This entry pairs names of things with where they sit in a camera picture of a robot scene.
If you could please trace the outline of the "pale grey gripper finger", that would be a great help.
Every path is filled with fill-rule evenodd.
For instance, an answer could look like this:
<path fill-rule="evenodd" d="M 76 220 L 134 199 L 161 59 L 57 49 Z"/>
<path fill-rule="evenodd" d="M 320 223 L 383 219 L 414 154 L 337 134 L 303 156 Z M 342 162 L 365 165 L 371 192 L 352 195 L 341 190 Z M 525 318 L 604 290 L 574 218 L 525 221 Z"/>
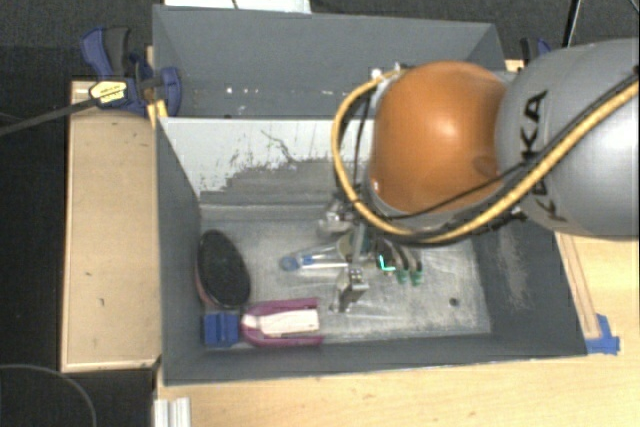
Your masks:
<path fill-rule="evenodd" d="M 347 313 L 369 290 L 369 283 L 361 267 L 348 266 L 337 277 L 330 310 Z"/>
<path fill-rule="evenodd" d="M 338 241 L 316 245 L 300 251 L 300 261 L 347 260 L 346 250 Z"/>

